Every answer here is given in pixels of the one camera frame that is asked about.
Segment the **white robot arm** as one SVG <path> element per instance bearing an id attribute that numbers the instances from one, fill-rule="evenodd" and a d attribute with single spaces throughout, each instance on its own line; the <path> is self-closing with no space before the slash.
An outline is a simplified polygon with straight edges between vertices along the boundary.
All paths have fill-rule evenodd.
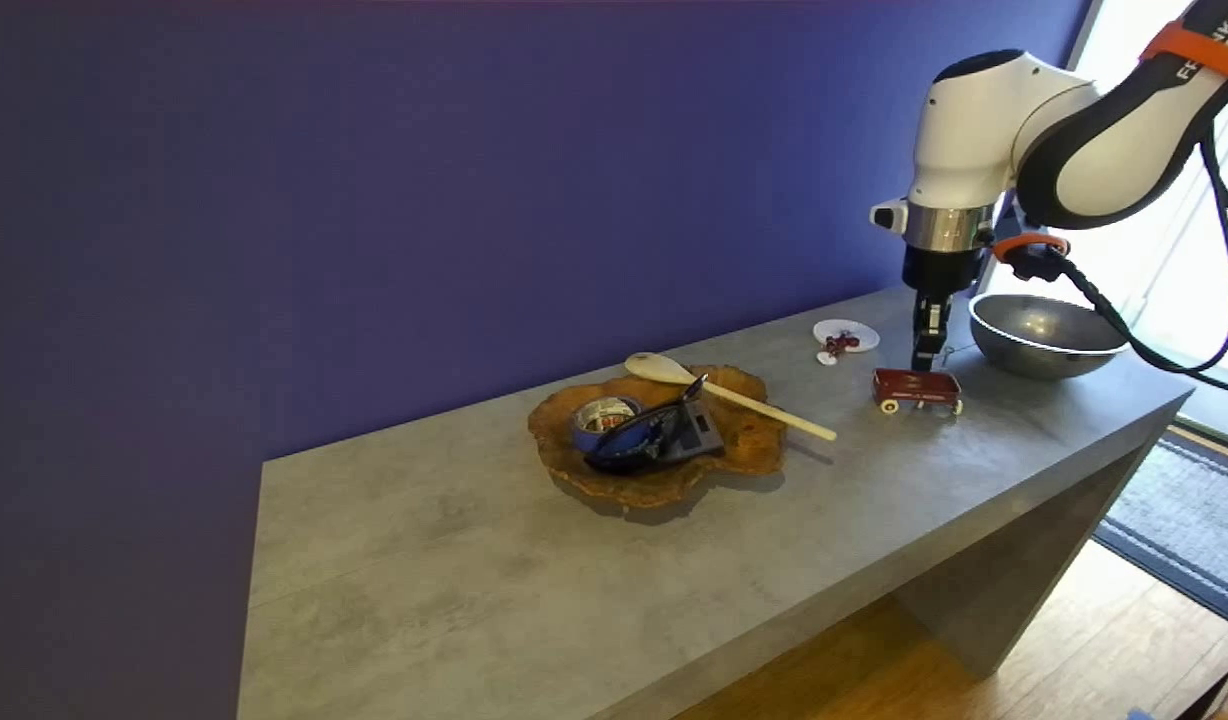
<path id="1" fill-rule="evenodd" d="M 1228 0 L 1191 0 L 1107 91 L 1018 48 L 937 73 L 916 173 L 870 226 L 905 239 L 911 367 L 948 340 L 948 301 L 974 279 L 998 198 L 1032 226 L 1099 229 L 1149 210 L 1228 104 Z"/>

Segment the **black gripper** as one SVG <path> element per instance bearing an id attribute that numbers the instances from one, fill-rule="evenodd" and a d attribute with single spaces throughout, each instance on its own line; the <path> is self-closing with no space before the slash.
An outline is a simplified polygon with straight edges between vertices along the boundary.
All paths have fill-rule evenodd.
<path id="1" fill-rule="evenodd" d="M 973 257 L 906 250 L 905 286 L 916 291 L 911 327 L 921 345 L 911 350 L 911 367 L 943 367 L 948 345 L 939 338 L 948 326 L 948 301 L 973 286 Z"/>

